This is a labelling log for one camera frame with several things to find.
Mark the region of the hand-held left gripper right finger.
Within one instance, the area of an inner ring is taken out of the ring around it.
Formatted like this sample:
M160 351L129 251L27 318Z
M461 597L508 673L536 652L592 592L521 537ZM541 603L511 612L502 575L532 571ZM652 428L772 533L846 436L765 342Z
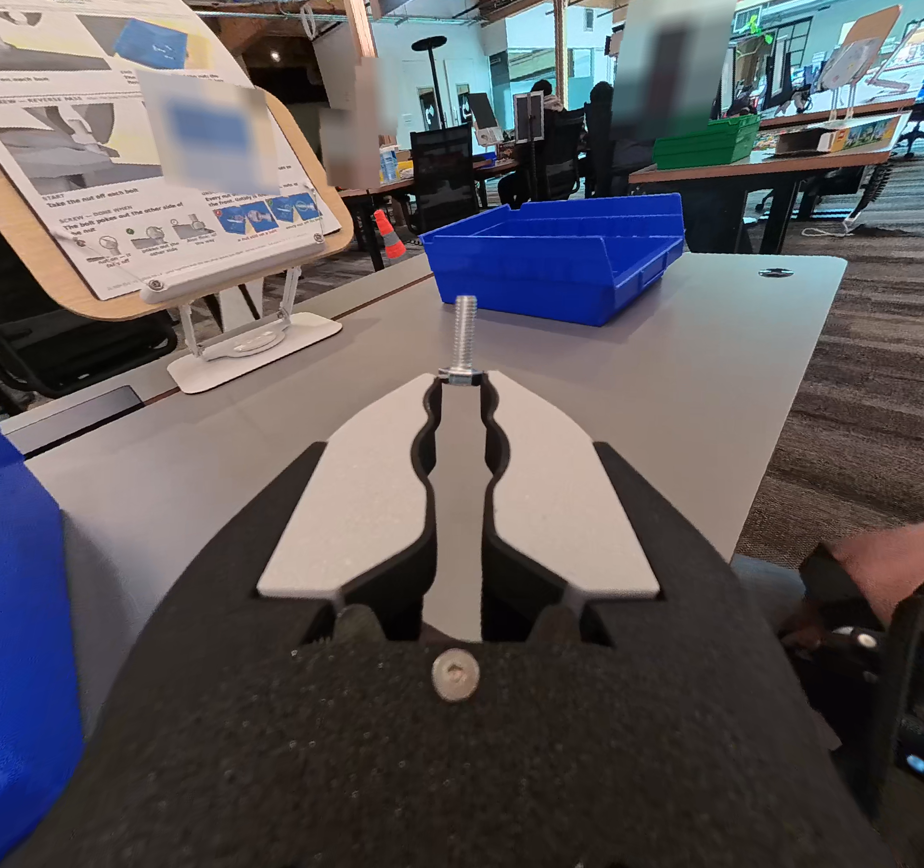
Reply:
M582 620L598 603L646 602L661 586L589 434L507 377L480 384L485 463L480 629L522 641L545 608Z

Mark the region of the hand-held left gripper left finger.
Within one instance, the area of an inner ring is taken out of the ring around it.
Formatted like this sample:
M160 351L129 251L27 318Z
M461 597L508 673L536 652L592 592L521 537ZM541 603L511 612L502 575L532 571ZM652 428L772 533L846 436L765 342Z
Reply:
M321 456L257 592L369 608L393 641L418 641L437 569L436 430L443 383L406 384L353 415Z

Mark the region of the silver hex bolt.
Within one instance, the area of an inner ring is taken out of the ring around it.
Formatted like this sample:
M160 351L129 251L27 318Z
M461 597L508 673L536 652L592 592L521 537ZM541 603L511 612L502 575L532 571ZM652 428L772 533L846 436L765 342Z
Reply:
M477 387L482 371L473 361L475 323L478 301L474 295L459 295L455 302L455 330L453 354L449 366L441 368L437 377L445 384L459 387Z

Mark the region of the blue plastic bin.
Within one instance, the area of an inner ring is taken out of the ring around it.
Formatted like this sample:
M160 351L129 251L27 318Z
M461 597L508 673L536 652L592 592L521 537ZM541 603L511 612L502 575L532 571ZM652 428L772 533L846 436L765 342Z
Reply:
M678 193L498 206L421 235L445 304L601 327L683 254Z
M2 858L46 816L83 749L63 515L2 436Z

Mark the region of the person's right hand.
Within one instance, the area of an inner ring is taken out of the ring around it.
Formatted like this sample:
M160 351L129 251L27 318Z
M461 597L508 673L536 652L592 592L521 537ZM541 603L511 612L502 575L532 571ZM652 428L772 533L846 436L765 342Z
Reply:
M923 524L822 542L798 572L804 597L778 631L785 646L814 650L849 625L888 631L896 608L922 590Z

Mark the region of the orange traffic cone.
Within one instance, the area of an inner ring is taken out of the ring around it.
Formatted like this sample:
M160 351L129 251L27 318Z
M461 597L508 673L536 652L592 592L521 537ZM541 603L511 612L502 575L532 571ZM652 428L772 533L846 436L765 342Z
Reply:
M378 234L385 245L387 259L394 260L402 257L406 253L405 244L396 233L385 211L377 208L373 211L373 217Z

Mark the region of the black mesh office chair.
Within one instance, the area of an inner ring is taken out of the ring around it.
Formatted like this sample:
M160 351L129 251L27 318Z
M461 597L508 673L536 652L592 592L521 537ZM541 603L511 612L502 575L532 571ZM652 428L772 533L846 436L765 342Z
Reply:
M410 154L413 232L421 236L479 213L469 123L410 134Z

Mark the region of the green plastic bin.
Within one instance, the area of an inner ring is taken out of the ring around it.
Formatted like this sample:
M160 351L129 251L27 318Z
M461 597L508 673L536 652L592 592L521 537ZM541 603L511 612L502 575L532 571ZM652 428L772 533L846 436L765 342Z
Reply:
M653 146L653 163L660 170L729 165L749 157L760 117L736 115L710 121L704 129L662 137Z

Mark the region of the tablet on stand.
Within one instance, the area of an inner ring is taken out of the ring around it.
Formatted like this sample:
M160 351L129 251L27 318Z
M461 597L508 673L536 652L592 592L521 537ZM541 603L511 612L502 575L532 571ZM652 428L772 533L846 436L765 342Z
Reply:
M541 90L513 96L514 143L533 144L545 138L545 95Z

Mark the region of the wooden office desk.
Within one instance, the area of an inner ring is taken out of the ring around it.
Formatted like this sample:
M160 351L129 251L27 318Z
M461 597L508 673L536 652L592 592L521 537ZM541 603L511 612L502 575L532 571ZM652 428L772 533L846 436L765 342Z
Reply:
M831 154L776 157L752 154L722 166L660 170L641 169L629 177L631 195L677 193L681 197L687 249L700 254L739 251L748 196L772 192L770 211L757 252L779 255L804 181L838 169L883 164L892 141Z

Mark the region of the yellow printed cardboard box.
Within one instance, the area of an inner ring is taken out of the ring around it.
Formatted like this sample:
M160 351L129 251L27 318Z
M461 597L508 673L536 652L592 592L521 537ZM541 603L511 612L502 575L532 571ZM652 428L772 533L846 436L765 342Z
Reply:
M786 131L774 147L776 157L819 156L877 149L891 143L903 113L827 122Z

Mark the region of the black floor lamp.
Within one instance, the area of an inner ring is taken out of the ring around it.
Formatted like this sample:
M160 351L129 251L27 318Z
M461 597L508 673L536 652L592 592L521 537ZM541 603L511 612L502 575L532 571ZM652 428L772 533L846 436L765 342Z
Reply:
M411 45L411 49L417 53L425 53L429 59L431 73L432 73L432 82L433 82L433 96L435 102L435 108L438 115L438 120L440 122L440 128L445 130L447 128L445 109L443 105L441 89L439 85L436 63L434 52L443 47L447 42L445 36L437 35L431 36L428 38L422 38Z

